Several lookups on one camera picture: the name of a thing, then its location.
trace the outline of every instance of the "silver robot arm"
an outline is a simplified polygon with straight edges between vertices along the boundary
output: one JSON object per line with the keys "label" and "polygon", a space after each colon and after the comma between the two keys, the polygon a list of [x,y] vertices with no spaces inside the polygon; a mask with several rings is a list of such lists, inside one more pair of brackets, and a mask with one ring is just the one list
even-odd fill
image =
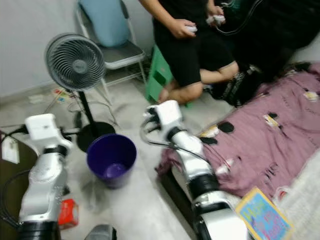
{"label": "silver robot arm", "polygon": [[174,144],[173,148],[179,155],[185,182],[193,199],[192,210],[196,216],[194,230],[198,238],[250,239],[245,223],[237,216],[225,193],[219,190],[214,171],[204,158],[202,142],[184,129],[178,103],[170,100],[150,106],[145,117],[146,122],[157,126],[162,139]]}
{"label": "silver robot arm", "polygon": [[28,117],[29,143],[39,153],[19,213],[19,240],[56,240],[58,216],[67,182],[65,157],[72,143],[63,138],[52,114]]}

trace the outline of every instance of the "bed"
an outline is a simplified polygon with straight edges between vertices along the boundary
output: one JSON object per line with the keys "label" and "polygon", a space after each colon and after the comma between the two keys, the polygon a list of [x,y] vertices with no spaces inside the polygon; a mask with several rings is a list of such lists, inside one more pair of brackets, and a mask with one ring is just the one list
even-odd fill
{"label": "bed", "polygon": [[[319,63],[300,72],[291,70],[276,82],[261,86],[253,100],[223,120],[234,127],[232,132],[216,134],[213,129],[220,122],[201,134],[217,142],[204,143],[204,154],[232,204],[257,186],[293,223],[297,240],[320,238],[316,231],[320,224],[319,95]],[[191,225],[191,198],[177,154],[165,149],[156,170]]]}

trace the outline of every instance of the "person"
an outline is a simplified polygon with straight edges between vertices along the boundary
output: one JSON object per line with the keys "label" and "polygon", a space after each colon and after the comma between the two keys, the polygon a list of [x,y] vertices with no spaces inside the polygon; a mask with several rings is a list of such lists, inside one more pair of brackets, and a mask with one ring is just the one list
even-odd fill
{"label": "person", "polygon": [[[204,85],[232,80],[239,68],[206,19],[223,15],[214,0],[139,0],[153,16],[154,38],[174,80],[158,102],[185,104],[200,97]],[[186,26],[196,27],[191,32]]]}

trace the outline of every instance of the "white controller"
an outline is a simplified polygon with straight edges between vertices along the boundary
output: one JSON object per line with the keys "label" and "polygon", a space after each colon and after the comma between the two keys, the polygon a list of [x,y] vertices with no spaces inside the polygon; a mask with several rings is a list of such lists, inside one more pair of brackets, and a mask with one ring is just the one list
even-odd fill
{"label": "white controller", "polygon": [[189,32],[191,32],[191,33],[195,33],[196,31],[198,31],[198,29],[197,29],[197,27],[195,27],[195,26],[185,26],[188,30],[189,30]]}
{"label": "white controller", "polygon": [[220,26],[225,20],[226,18],[223,15],[213,15],[206,19],[206,23],[209,25],[214,23],[215,25]]}

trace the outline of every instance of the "purple trash bin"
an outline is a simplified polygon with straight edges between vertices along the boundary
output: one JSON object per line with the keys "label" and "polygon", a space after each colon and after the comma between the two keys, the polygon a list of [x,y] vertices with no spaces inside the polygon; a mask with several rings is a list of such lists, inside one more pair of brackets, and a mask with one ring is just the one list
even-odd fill
{"label": "purple trash bin", "polygon": [[90,170],[109,188],[125,185],[136,161],[135,144],[126,136],[107,134],[95,140],[87,151]]}

